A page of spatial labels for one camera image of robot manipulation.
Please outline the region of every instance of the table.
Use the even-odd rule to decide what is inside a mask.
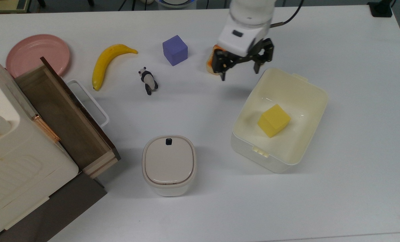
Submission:
[[[375,234],[363,236],[345,236],[318,239],[296,239],[291,242],[400,242],[400,233]]]
[[[274,174],[235,153],[232,124],[260,78],[253,63],[206,73],[228,10],[0,15],[0,63],[19,40],[48,33],[72,52],[65,81],[85,84],[110,117],[103,128],[122,160],[99,176],[108,194],[52,241],[271,241],[400,233],[400,30],[368,6],[303,7],[271,29],[274,67],[329,95],[300,164]],[[295,8],[278,8],[273,22]],[[161,43],[179,35],[189,58],[172,67]],[[95,61],[115,43],[137,49],[110,65],[103,88]],[[146,66],[160,88],[146,95]],[[143,180],[141,155],[159,135],[187,137],[198,173],[184,196],[164,198]]]

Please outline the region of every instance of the banana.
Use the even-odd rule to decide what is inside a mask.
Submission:
[[[123,44],[115,44],[108,47],[100,54],[97,63],[95,63],[94,72],[92,73],[92,87],[94,87],[96,91],[103,85],[104,74],[106,73],[109,63],[118,55],[127,53],[137,54],[138,52]]]

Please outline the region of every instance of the bread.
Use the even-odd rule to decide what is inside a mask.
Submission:
[[[221,48],[219,45],[215,44],[215,45],[213,46],[213,48],[212,48],[212,53],[210,53],[209,59],[208,59],[207,62],[206,62],[206,69],[207,69],[207,71],[208,71],[209,73],[212,73],[212,74],[214,74],[214,75],[219,75],[219,74],[217,74],[217,73],[214,73],[214,72],[213,72],[213,69],[212,69],[212,58],[213,58],[213,53],[215,52],[215,49],[221,49],[221,50],[225,51],[225,50],[224,50],[223,48]]]

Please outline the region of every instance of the panda figurine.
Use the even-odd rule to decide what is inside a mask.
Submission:
[[[152,95],[152,91],[158,89],[158,84],[154,80],[152,73],[146,70],[146,67],[140,69],[139,75],[142,81],[145,83],[145,89],[148,95]]]

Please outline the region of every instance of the white container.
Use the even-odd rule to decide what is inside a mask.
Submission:
[[[282,173],[298,164],[327,106],[324,90],[299,75],[267,69],[249,95],[232,129],[231,147],[263,167]],[[291,117],[282,131],[269,138],[257,122],[279,104]]]
[[[158,10],[197,9],[197,0],[155,0]]]
[[[183,136],[153,138],[143,150],[142,170],[145,181],[165,197],[184,194],[197,171],[194,145]]]
[[[0,65],[0,231],[39,207],[78,173],[59,143],[33,122],[35,115]]]

